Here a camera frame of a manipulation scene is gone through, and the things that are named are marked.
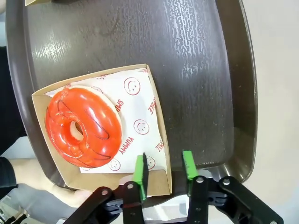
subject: plastic tray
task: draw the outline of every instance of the plastic tray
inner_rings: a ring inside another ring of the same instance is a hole
[[[168,136],[173,193],[183,192],[181,151],[215,179],[245,181],[256,148],[256,75],[238,0],[7,2],[7,47],[21,116],[45,174],[65,186],[31,94],[51,83],[149,64]]]

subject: metal screw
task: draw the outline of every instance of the metal screw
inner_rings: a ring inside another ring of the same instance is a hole
[[[108,191],[107,190],[102,190],[102,195],[106,195],[108,194]]]
[[[202,178],[202,177],[199,177],[199,178],[196,179],[197,183],[202,183],[203,181],[204,181],[204,178]]]
[[[223,184],[224,184],[224,185],[229,185],[229,184],[230,184],[229,179],[224,179],[224,180],[223,180]]]

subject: donut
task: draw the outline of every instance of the donut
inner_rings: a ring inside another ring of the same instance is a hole
[[[91,87],[76,85],[55,94],[45,127],[59,154],[78,167],[109,163],[121,145],[121,119],[114,105]]]

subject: donut hole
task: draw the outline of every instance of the donut hole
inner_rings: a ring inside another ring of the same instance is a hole
[[[76,122],[76,121],[71,122],[70,131],[71,131],[71,135],[75,139],[77,139],[79,141],[83,140],[84,136],[83,136],[82,127],[78,122]]]
[[[81,125],[78,122],[75,122],[75,127],[83,135],[83,131],[82,131]]]

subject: black sleeve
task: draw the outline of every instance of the black sleeve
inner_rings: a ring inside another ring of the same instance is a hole
[[[11,82],[6,47],[0,47],[0,155],[19,137],[26,136]]]
[[[4,157],[0,157],[0,188],[15,187],[17,185],[14,168]]]

